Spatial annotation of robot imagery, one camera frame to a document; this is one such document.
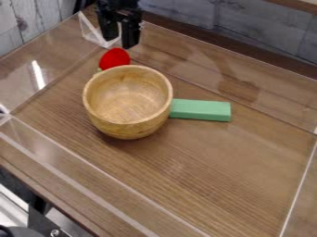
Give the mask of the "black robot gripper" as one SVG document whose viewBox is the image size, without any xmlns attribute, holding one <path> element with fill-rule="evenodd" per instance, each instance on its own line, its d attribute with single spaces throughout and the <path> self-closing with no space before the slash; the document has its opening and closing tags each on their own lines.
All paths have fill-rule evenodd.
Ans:
<svg viewBox="0 0 317 237">
<path fill-rule="evenodd" d="M 119 36 L 118 22 L 122 22 L 122 46 L 130 49 L 139 44 L 142 9 L 140 0 L 96 0 L 96 16 L 103 38 L 107 41 Z"/>
</svg>

